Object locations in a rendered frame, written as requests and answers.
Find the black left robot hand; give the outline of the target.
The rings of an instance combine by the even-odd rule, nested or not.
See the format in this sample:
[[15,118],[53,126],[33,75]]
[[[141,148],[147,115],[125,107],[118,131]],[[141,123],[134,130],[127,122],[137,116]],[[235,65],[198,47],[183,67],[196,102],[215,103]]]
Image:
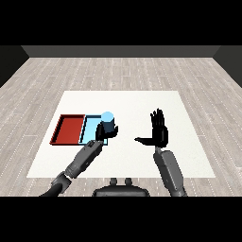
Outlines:
[[101,123],[99,123],[96,127],[95,131],[95,139],[97,141],[104,141],[105,139],[113,138],[117,135],[118,127],[114,128],[114,131],[106,132]]

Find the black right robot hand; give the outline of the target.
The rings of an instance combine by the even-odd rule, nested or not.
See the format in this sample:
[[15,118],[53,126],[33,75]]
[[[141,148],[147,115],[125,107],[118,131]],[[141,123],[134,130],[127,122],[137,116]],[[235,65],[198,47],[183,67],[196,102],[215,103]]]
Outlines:
[[168,144],[168,129],[164,124],[163,111],[157,109],[151,115],[152,137],[151,138],[135,138],[135,141],[140,142],[145,146],[155,146],[159,148],[166,147]]

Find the blue can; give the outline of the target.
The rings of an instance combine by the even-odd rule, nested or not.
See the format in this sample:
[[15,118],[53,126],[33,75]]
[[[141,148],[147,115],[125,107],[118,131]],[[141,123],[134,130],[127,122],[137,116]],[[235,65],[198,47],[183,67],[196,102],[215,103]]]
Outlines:
[[101,123],[106,132],[114,131],[114,117],[111,112],[104,112],[101,114]]

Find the light blue shallow open box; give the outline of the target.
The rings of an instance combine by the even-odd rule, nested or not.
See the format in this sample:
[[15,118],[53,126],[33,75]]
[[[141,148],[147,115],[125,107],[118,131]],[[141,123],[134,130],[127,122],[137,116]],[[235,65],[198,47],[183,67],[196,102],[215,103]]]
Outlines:
[[96,128],[100,122],[100,114],[87,114],[85,116],[78,141],[81,146],[84,146],[89,141],[95,139]]

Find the red shallow open box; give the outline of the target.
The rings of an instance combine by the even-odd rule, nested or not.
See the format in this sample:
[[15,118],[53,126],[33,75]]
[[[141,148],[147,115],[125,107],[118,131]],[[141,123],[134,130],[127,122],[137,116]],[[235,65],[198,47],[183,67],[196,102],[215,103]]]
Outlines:
[[84,114],[62,114],[49,142],[52,146],[77,146]]

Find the dark grey robot body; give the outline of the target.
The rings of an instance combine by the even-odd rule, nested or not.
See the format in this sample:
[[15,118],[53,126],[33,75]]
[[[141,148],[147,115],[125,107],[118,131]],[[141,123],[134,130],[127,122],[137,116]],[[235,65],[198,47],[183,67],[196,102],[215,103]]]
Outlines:
[[125,178],[124,185],[117,184],[117,178],[111,178],[110,184],[96,189],[93,197],[149,197],[149,192],[132,184],[131,178]]

